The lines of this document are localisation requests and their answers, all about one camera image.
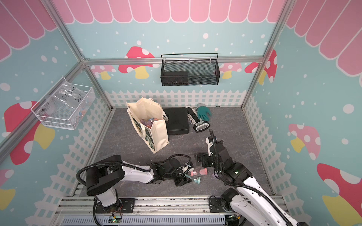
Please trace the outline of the green hourglass front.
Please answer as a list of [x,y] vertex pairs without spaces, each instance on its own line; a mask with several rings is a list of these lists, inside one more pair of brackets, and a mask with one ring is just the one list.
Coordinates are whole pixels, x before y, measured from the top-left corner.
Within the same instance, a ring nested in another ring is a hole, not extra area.
[[190,175],[186,175],[187,178],[191,179],[194,183],[200,184],[201,177],[192,178]]

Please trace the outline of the cream canvas tote bag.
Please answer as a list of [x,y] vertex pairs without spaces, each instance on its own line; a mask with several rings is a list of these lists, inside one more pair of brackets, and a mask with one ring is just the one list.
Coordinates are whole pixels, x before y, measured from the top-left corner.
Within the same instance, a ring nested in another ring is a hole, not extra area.
[[141,98],[126,106],[133,127],[152,153],[157,153],[169,144],[166,128],[168,117],[160,104],[152,99]]

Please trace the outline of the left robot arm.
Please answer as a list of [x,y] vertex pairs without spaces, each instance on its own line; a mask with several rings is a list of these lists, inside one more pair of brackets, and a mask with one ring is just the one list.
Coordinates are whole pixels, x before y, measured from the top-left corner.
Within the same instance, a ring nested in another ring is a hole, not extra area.
[[88,196],[95,197],[95,204],[103,209],[119,209],[122,201],[114,186],[120,181],[135,181],[143,184],[160,184],[171,180],[176,186],[191,182],[186,174],[194,170],[192,159],[185,154],[174,154],[166,160],[138,166],[113,155],[80,169],[76,174],[79,183],[86,186]]

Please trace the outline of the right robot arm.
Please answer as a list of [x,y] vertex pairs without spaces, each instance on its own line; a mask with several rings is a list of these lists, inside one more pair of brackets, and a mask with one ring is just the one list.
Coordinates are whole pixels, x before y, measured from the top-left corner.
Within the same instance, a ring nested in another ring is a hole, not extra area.
[[285,212],[260,186],[245,165],[235,162],[229,155],[223,141],[218,141],[212,129],[206,138],[208,153],[203,161],[213,167],[216,178],[229,186],[221,202],[228,211],[243,216],[254,226],[306,226]]

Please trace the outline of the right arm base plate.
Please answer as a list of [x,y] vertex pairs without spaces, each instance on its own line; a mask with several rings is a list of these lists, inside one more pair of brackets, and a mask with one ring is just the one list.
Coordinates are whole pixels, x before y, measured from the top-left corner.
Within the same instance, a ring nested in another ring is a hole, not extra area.
[[234,212],[231,207],[231,200],[222,197],[211,196],[208,198],[209,210],[211,213]]

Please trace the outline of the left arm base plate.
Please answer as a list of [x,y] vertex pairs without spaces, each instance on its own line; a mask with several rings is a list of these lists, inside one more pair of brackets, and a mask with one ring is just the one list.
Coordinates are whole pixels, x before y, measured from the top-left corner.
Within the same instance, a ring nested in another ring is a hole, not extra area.
[[103,207],[101,202],[96,198],[93,212],[96,214],[133,213],[135,201],[135,198],[119,198],[116,204],[110,207]]

